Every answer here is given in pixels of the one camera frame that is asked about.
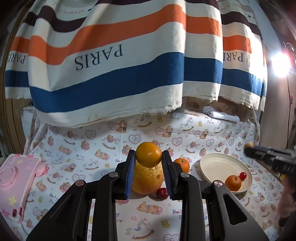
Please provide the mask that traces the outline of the person's right hand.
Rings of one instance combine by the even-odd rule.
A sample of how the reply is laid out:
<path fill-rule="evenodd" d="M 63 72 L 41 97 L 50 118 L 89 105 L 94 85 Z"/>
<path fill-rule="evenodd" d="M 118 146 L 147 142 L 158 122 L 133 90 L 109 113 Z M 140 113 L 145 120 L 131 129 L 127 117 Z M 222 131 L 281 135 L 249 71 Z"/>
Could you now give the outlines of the person's right hand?
<path fill-rule="evenodd" d="M 289 216 L 295 211 L 295 177 L 285 175 L 282 183 L 284 189 L 278 205 L 280 227 L 285 225 Z"/>

